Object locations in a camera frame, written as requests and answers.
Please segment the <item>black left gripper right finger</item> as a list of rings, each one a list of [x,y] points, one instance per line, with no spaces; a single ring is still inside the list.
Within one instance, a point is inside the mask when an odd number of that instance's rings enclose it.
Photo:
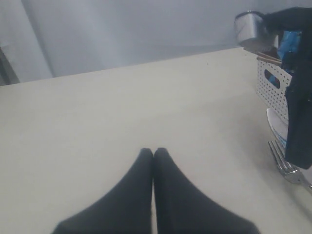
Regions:
[[[153,174],[158,233],[255,233],[255,224],[203,194],[177,167],[167,149],[155,151]]]

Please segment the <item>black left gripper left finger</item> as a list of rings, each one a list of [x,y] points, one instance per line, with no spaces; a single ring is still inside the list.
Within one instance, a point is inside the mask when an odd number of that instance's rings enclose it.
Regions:
[[[60,222],[55,234],[150,234],[153,153],[139,155],[126,175],[100,200]]]

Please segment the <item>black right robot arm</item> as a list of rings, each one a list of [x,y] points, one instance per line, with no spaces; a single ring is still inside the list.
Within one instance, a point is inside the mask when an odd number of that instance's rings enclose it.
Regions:
[[[293,7],[264,15],[270,31],[299,31],[298,49],[286,62],[294,73],[286,89],[289,125],[285,159],[302,169],[312,166],[312,10]]]

